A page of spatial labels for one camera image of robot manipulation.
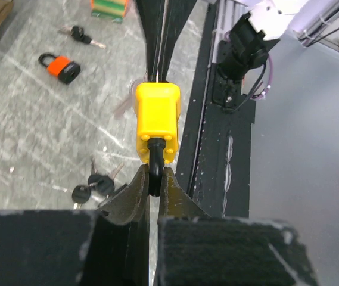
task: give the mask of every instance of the orange padlock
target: orange padlock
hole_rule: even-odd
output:
[[[46,64],[46,58],[53,58],[53,61],[50,64]],[[72,82],[80,73],[80,65],[62,55],[57,57],[46,52],[39,56],[38,61],[41,65],[46,67],[51,75],[57,77],[66,85]]]

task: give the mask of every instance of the yellow plastic block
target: yellow plastic block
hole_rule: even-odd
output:
[[[165,164],[171,163],[178,150],[177,121],[181,113],[181,92],[172,83],[145,82],[136,88],[135,114],[138,118],[136,150],[140,160],[148,163],[150,138],[163,138]]]

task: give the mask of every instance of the black and orange padlock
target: black and orange padlock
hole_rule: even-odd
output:
[[[46,64],[46,58],[53,58],[53,61],[50,64]],[[41,65],[46,67],[51,75],[57,77],[66,85],[72,82],[80,73],[80,65],[74,61],[70,61],[68,58],[63,57],[62,55],[57,57],[46,52],[39,56],[38,61]]]

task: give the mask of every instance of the gray table surface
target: gray table surface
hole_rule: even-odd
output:
[[[86,182],[91,154],[101,172],[125,164],[117,186],[129,182],[140,165],[133,111],[113,117],[131,81],[145,72],[137,14],[132,6],[116,24],[92,18],[88,2],[18,0],[0,29],[0,209],[72,208],[70,191]],[[198,2],[169,71],[169,80],[182,90],[180,136],[205,11],[206,4]],[[56,33],[58,26],[73,24],[84,25],[107,49]],[[81,74],[69,86],[59,83],[38,64],[43,52],[77,61]],[[267,99],[257,104],[252,130],[250,216],[293,224],[321,285],[337,286],[339,54],[321,45],[305,49],[287,35],[271,54],[274,81]],[[151,204],[151,277],[157,203]],[[91,201],[84,208],[95,206]]]

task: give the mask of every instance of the padlock shackle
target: padlock shackle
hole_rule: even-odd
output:
[[[56,59],[56,58],[57,58],[56,55],[53,55],[53,54],[51,54],[51,53],[49,53],[49,52],[44,52],[44,53],[43,53],[42,55],[40,55],[39,58],[38,58],[39,63],[40,63],[41,65],[43,65],[44,67],[48,67],[49,65],[48,65],[48,64],[45,64],[45,59],[48,58],[48,57],[53,58],[53,59]]]

